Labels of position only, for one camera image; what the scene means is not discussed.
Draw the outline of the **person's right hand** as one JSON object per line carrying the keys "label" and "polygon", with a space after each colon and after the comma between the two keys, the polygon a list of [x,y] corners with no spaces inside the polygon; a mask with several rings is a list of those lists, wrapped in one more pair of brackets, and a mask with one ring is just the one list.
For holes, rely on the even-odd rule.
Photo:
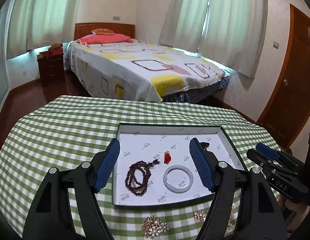
{"label": "person's right hand", "polygon": [[303,203],[295,204],[282,194],[277,202],[282,211],[287,231],[294,232],[308,215],[310,206]]}

